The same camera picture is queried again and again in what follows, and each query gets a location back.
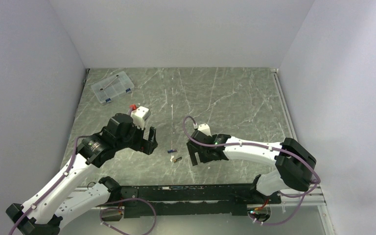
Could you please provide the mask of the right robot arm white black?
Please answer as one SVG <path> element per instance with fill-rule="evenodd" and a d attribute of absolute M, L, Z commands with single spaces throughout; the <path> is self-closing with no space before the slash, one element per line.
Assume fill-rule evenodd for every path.
<path fill-rule="evenodd" d="M 320 183 L 315 172 L 316 159 L 295 139 L 281 142 L 246 141 L 227 134 L 206 135 L 196 129 L 188 138 L 192 165 L 211 161 L 244 160 L 267 165 L 272 171 L 259 174 L 251 184 L 250 196 L 256 203 L 283 189 L 303 194 Z"/>

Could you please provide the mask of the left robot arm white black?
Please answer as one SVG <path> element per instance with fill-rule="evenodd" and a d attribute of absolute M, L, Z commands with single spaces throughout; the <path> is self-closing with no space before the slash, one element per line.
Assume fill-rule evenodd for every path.
<path fill-rule="evenodd" d="M 143 137 L 149 116 L 150 111 L 141 107 L 128 114 L 118 113 L 101 131 L 77 137 L 72 155 L 61 170 L 30 199 L 22 204 L 13 203 L 6 209 L 14 223 L 9 234 L 18 229 L 24 235 L 56 235 L 92 207 L 116 205 L 122 198 L 122 187 L 109 176 L 79 196 L 68 196 L 118 151 L 129 148 L 152 154 L 158 146 L 156 129 L 151 127 L 149 138 Z"/>

